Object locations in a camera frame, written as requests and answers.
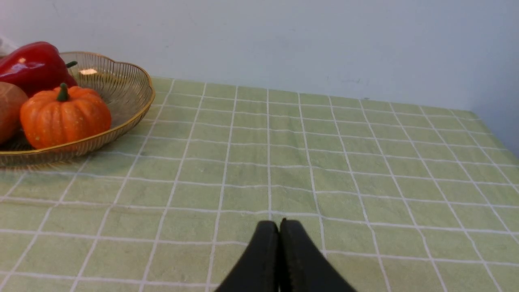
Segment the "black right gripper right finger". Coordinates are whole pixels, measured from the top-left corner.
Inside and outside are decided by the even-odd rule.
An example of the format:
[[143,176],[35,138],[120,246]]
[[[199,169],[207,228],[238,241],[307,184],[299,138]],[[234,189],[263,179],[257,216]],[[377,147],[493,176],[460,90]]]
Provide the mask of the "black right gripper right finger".
[[281,292],[355,292],[314,244],[300,221],[280,224]]

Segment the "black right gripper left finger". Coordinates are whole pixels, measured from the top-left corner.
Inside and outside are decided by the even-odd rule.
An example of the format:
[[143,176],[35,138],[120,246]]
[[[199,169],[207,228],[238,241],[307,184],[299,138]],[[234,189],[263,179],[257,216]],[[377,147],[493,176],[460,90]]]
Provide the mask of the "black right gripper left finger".
[[259,221],[253,236],[217,292],[277,292],[279,231],[273,221]]

